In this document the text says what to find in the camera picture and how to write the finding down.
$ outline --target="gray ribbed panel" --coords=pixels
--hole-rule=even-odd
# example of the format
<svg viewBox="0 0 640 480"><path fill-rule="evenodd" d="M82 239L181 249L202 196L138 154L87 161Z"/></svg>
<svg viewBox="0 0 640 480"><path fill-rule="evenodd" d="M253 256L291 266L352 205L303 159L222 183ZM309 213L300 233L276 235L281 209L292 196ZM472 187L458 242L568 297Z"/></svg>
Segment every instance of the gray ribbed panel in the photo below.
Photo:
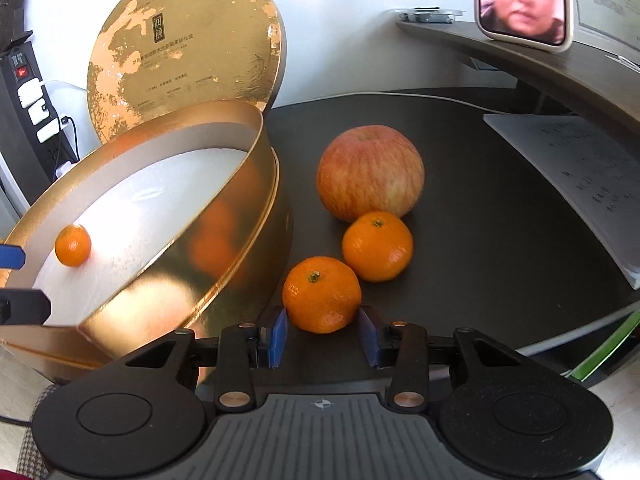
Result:
<svg viewBox="0 0 640 480"><path fill-rule="evenodd" d="M322 399L331 404L317 407ZM390 412L364 394L270 395L258 410L220 417L199 449L146 480L490 478L453 457L425 418Z"/></svg>

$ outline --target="golden lid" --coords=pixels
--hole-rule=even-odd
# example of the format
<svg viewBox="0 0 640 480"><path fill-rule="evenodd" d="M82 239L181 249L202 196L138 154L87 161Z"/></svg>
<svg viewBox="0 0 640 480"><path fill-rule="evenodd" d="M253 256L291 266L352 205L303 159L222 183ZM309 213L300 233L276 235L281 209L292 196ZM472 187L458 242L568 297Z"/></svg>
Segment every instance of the golden lid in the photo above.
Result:
<svg viewBox="0 0 640 480"><path fill-rule="evenodd" d="M201 102L239 99L264 111L284 61L272 0L121 0L91 54L89 115L105 143Z"/></svg>

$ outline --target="red cloth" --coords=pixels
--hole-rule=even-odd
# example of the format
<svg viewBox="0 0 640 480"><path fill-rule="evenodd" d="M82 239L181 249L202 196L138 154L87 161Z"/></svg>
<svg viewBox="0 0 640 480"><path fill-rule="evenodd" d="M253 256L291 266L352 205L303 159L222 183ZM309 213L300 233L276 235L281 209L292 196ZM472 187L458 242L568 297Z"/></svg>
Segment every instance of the red cloth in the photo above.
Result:
<svg viewBox="0 0 640 480"><path fill-rule="evenodd" d="M0 480L31 480L26 476L18 475L18 473L14 473L13 471L6 471L4 469L0 469Z"/></svg>

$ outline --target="green object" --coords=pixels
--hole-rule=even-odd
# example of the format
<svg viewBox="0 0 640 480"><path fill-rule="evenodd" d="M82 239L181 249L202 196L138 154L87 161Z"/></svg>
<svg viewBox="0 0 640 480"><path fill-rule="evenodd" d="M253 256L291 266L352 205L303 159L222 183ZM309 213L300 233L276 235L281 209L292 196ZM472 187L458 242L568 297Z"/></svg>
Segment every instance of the green object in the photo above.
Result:
<svg viewBox="0 0 640 480"><path fill-rule="evenodd" d="M582 361L573 370L566 373L567 377L571 377L577 381L586 380L596 371L604 361L606 361L613 352L615 352L627 337L640 325L640 312L634 312L626 318L626 321L611 334L607 340L596 348L589 357Z"/></svg>

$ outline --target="red apple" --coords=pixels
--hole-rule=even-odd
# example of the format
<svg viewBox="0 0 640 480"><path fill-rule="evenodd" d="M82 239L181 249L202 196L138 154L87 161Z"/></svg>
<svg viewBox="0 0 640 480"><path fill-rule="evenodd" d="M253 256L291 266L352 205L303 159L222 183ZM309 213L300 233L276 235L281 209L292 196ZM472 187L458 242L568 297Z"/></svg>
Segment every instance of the red apple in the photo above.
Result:
<svg viewBox="0 0 640 480"><path fill-rule="evenodd" d="M322 204L353 222L370 211L401 217L418 201L424 165L418 150L388 126L360 126L336 137L324 150L316 187Z"/></svg>

